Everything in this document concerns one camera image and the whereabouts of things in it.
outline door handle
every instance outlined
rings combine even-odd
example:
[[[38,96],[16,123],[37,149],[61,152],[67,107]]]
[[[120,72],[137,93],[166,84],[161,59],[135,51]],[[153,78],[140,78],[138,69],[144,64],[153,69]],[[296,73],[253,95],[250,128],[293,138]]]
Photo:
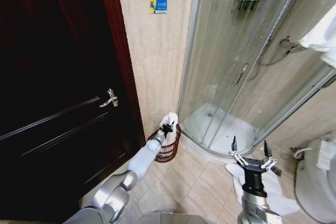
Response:
[[[116,97],[113,93],[113,90],[112,89],[108,89],[107,93],[110,95],[110,99],[107,100],[105,103],[99,105],[99,107],[105,107],[107,105],[109,105],[111,102],[113,104],[114,107],[117,107],[118,106],[118,97]]]
[[[236,82],[236,86],[237,86],[238,83],[240,82],[240,79],[241,79],[241,77],[243,76],[243,73],[245,72],[247,66],[248,66],[248,62],[246,62],[246,63],[244,64],[243,69],[242,69],[242,71],[240,72],[239,78],[238,78],[238,80],[237,80],[237,82]]]

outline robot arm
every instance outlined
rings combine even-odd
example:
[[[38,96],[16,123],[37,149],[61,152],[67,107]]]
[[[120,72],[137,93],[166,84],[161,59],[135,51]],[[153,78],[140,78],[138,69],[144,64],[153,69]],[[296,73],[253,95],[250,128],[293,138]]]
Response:
[[[128,193],[141,180],[161,149],[173,124],[164,124],[154,139],[149,140],[130,160],[127,171],[112,175],[96,192],[92,206],[83,208],[68,219],[66,224],[107,224],[114,223],[125,209]]]
[[[264,151],[266,156],[264,160],[242,157],[237,153],[236,136],[233,139],[232,151],[229,153],[245,174],[245,183],[242,186],[244,194],[241,199],[243,211],[238,216],[238,223],[282,224],[281,217],[270,210],[267,204],[267,193],[261,179],[262,173],[275,168],[277,160],[272,157],[271,149],[266,141]]]

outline woven basket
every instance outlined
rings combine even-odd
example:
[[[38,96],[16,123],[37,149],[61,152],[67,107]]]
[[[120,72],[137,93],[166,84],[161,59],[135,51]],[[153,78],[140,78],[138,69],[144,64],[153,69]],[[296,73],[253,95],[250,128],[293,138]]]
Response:
[[[158,131],[159,130],[155,131],[150,137],[148,137],[148,140],[153,139]],[[180,140],[180,136],[181,136],[181,129],[180,129],[180,126],[177,124],[176,125],[176,138],[175,138],[174,143],[161,146],[161,150],[157,154],[155,161],[159,163],[166,163],[172,160],[177,153],[178,141]]]

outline toilet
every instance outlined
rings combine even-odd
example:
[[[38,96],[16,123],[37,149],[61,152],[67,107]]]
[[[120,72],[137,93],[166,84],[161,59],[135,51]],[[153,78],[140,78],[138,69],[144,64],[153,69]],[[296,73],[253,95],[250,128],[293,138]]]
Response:
[[[336,222],[336,154],[330,169],[325,172],[316,167],[319,139],[309,144],[311,151],[299,162],[296,178],[296,196],[299,204],[314,219],[323,223]]]

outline blue and yellow sign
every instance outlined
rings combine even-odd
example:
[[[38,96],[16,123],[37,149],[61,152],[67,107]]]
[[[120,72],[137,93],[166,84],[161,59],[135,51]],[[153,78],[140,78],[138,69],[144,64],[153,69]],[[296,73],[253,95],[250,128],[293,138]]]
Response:
[[[149,13],[166,13],[167,0],[148,0]]]

